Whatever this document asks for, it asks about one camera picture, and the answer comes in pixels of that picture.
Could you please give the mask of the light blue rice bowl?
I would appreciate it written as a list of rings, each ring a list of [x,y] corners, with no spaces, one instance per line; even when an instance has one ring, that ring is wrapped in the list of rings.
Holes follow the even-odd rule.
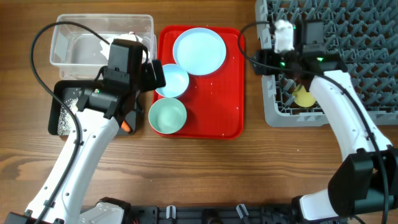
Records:
[[[184,94],[189,85],[188,73],[177,64],[166,64],[162,66],[165,86],[155,91],[166,98],[178,98]]]

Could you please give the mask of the yellow plastic cup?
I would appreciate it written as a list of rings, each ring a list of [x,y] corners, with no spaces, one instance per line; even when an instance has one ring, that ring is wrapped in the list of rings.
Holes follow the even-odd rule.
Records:
[[[316,99],[308,92],[303,85],[296,86],[292,95],[294,96],[294,103],[300,107],[312,107]]]

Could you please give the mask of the mint green bowl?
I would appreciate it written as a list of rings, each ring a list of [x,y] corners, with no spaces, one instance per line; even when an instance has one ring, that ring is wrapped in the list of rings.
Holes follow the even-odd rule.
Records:
[[[152,128],[158,133],[173,134],[185,125],[187,110],[176,98],[162,98],[151,106],[148,119]]]

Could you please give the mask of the large light blue plate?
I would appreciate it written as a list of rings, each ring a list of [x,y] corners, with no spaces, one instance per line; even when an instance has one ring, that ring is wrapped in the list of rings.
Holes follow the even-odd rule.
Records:
[[[182,32],[174,42],[172,55],[177,65],[191,75],[217,71],[226,59],[226,44],[219,34],[196,27]]]

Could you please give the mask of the white napkin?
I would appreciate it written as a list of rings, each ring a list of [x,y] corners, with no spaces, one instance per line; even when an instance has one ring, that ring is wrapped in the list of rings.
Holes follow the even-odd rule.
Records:
[[[105,41],[100,41],[100,53],[109,61],[109,65],[133,62],[144,63],[149,61],[150,53],[144,39],[135,32],[112,35]]]

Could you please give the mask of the orange carrot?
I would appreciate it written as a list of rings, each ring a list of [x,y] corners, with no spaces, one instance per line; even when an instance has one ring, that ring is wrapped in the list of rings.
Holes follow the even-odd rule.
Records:
[[[122,122],[121,129],[123,131],[125,131],[126,133],[132,133],[132,128],[130,127],[130,125],[126,121]]]

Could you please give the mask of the white rice pile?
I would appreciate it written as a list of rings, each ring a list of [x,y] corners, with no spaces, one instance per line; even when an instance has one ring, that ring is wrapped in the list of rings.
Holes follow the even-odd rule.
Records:
[[[78,110],[76,107],[77,101],[78,98],[70,98],[64,102],[64,104],[68,106],[69,110],[73,114],[75,114]],[[58,118],[57,134],[59,136],[67,136],[69,135],[71,128],[74,126],[74,122],[68,111],[64,107],[61,107],[60,116]]]

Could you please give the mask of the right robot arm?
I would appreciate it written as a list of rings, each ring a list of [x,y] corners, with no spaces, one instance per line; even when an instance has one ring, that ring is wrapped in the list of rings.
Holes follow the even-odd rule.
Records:
[[[324,112],[343,160],[325,190],[294,198],[294,221],[381,212],[387,222],[397,208],[397,149],[358,98],[341,56],[325,52],[322,21],[278,20],[265,27],[274,46],[251,60],[256,73],[300,80]]]

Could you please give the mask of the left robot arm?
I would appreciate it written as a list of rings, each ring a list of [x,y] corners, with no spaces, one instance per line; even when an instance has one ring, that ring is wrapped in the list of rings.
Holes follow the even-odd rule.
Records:
[[[159,60],[149,62],[147,47],[125,39],[110,45],[103,80],[82,88],[72,114],[75,128],[39,193],[23,214],[11,212],[6,223],[124,223],[130,203],[103,198],[82,212],[83,197],[101,156],[137,108],[141,92],[165,86]]]

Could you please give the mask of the grey dishwasher rack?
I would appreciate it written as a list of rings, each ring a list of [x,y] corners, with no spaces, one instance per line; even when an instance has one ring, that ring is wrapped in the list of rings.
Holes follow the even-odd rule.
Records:
[[[347,69],[353,88],[376,125],[397,124],[397,1],[268,1],[254,6],[263,62],[274,48],[272,24],[323,23],[324,70]]]

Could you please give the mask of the red serving tray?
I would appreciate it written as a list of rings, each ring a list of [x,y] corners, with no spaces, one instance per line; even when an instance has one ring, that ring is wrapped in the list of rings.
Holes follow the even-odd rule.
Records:
[[[159,35],[158,59],[162,66],[176,64],[172,48],[177,37],[194,26],[167,26]],[[226,44],[226,59],[215,72],[196,76],[188,73],[189,85],[178,99],[187,110],[185,125],[170,135],[176,138],[234,139],[244,126],[244,39],[234,28],[210,27]],[[154,104],[165,98],[154,91]]]

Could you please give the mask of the clear plastic storage bin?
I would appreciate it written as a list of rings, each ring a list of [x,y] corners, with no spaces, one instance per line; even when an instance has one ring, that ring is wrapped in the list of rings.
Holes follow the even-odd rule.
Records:
[[[95,31],[108,42],[117,38],[144,44],[148,53],[142,58],[157,57],[154,19],[148,14],[62,14],[58,22],[76,22]],[[54,28],[50,63],[60,69],[62,79],[93,79],[108,64],[109,45],[92,33],[70,24]]]

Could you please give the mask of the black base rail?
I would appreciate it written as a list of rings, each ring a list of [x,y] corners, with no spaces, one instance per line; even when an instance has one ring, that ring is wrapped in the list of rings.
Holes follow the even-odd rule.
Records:
[[[249,207],[132,206],[125,223],[137,224],[291,224],[308,223],[288,204]]]

